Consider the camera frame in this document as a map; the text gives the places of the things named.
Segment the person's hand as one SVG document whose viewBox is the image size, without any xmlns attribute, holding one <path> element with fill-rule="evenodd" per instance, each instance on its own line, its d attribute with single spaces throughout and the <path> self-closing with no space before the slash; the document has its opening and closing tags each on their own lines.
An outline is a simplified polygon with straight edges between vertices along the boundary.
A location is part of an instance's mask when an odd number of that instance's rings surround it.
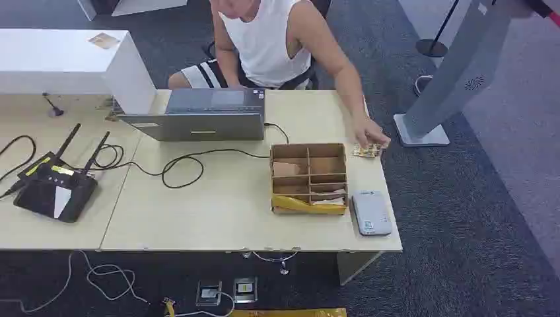
<svg viewBox="0 0 560 317">
<path fill-rule="evenodd" d="M 355 138 L 363 149 L 373 144 L 386 149 L 390 144 L 391 139 L 383 133 L 382 128 L 366 115 L 353 116 L 351 123 Z"/>
</svg>

